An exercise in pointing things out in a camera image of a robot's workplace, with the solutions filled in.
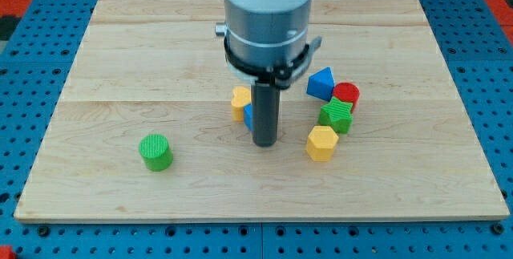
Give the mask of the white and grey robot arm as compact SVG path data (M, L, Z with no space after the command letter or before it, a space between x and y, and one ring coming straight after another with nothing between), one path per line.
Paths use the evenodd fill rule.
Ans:
M311 0L224 0L226 46L255 67L283 65L305 49Z

